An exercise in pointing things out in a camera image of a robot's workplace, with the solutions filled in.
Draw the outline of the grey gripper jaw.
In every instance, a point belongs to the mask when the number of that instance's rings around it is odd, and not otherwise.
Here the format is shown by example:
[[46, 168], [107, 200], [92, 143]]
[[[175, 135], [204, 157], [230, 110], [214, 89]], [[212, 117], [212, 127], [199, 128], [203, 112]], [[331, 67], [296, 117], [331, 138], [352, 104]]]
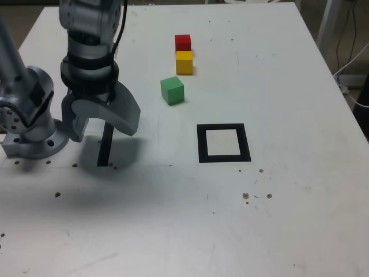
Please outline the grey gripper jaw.
[[63, 98], [62, 108], [62, 129], [63, 132], [74, 142], [82, 142], [88, 119], [77, 115], [72, 110], [72, 104], [76, 100], [74, 95], [66, 95]]
[[114, 100], [108, 103], [87, 99], [75, 100], [71, 109], [78, 116], [86, 119], [102, 119], [119, 132], [133, 136], [138, 129], [141, 109], [123, 84], [116, 84], [114, 94]]

